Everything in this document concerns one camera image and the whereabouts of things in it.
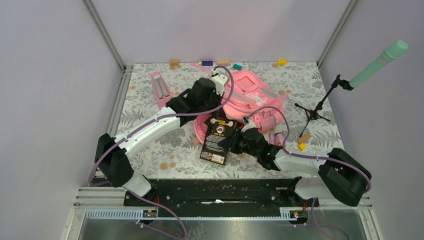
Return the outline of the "black paperback book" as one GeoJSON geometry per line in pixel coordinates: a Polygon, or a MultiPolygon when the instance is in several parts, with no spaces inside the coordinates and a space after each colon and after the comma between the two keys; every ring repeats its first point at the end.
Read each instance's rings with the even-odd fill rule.
{"type": "Polygon", "coordinates": [[[225,165],[230,145],[241,123],[234,119],[204,114],[194,121],[197,139],[202,144],[200,159],[225,165]]]}

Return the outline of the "pink student backpack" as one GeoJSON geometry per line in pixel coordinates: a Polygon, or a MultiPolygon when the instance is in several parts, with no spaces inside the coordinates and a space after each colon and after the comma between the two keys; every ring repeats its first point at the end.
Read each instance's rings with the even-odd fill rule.
{"type": "Polygon", "coordinates": [[[234,90],[231,96],[232,83],[229,80],[224,88],[222,102],[227,98],[229,101],[219,110],[199,115],[194,121],[194,132],[201,144],[204,143],[211,116],[227,118],[240,123],[257,109],[265,106],[276,107],[284,111],[284,100],[290,97],[286,94],[279,95],[268,87],[257,75],[247,70],[235,71],[232,74],[234,90]]]}

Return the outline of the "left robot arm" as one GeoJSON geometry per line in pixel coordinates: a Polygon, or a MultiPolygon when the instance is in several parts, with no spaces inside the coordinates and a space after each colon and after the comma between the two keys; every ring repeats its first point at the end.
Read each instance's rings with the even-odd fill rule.
{"type": "Polygon", "coordinates": [[[233,77],[217,73],[211,78],[199,78],[192,88],[170,99],[159,112],[127,133],[111,137],[105,133],[97,144],[93,169],[89,184],[96,170],[105,176],[105,184],[114,188],[123,187],[144,206],[152,204],[155,192],[149,180],[136,173],[129,160],[159,137],[176,130],[199,115],[213,113],[221,109],[225,86],[233,83],[233,77]]]}

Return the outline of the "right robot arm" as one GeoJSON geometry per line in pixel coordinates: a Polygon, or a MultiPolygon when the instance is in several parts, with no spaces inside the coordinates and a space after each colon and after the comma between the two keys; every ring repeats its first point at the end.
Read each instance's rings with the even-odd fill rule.
{"type": "Polygon", "coordinates": [[[356,207],[371,188],[371,173],[341,148],[334,147],[325,155],[290,152],[268,143],[257,129],[250,128],[236,131],[230,151],[255,157],[266,170],[310,175],[287,191],[287,201],[293,206],[312,198],[333,197],[342,204],[356,207]]]}

